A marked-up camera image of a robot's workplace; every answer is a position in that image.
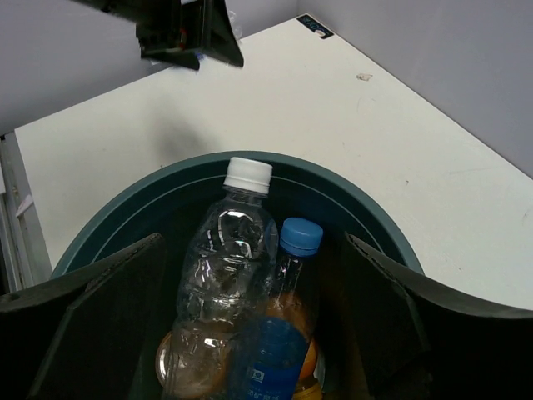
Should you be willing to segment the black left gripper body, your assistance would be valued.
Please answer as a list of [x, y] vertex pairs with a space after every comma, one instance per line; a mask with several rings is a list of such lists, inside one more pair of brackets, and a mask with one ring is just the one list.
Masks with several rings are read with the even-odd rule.
[[76, 3], [134, 23], [141, 59], [192, 71], [200, 68], [197, 55], [186, 50], [187, 34], [182, 30], [180, 1], [77, 0]]

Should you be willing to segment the blue label water bottle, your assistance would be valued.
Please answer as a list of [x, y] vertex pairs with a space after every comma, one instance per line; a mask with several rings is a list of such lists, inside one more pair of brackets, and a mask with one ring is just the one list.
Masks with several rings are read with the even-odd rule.
[[282, 224], [271, 290], [232, 356], [227, 399], [292, 398], [319, 313], [316, 256], [323, 234], [300, 217]]

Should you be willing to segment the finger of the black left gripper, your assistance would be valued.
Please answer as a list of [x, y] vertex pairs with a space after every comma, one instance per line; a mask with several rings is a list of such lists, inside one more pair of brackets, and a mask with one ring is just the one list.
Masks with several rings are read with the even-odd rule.
[[210, 1], [209, 44], [207, 56], [236, 68], [244, 66], [244, 58], [232, 30], [224, 0]]

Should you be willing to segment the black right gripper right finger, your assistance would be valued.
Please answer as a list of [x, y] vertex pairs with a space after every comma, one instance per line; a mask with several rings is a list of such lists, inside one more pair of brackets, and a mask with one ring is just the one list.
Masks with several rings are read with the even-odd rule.
[[347, 235], [346, 293], [376, 399], [530, 399], [532, 312], [455, 290]]

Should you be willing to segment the orange bottle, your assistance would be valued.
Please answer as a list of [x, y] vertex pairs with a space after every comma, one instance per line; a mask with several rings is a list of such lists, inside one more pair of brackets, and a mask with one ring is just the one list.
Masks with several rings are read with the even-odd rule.
[[156, 353], [164, 399], [291, 399], [316, 366], [316, 313], [294, 292], [269, 299], [240, 333], [222, 323], [175, 327]]

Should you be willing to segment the crushed clear plastic bottle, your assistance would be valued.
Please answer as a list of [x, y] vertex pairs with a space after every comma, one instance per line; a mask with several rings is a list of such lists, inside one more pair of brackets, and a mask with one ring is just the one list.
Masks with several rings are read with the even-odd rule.
[[232, 157], [225, 197], [202, 218], [187, 249], [175, 327], [222, 323], [238, 334], [259, 318], [276, 266], [276, 222], [262, 206], [273, 167]]

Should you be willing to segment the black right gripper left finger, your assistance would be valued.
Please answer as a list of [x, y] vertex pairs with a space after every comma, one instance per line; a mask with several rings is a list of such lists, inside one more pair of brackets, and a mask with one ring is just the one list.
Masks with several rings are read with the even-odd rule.
[[3, 399], [125, 399], [166, 264], [162, 235], [1, 297]]

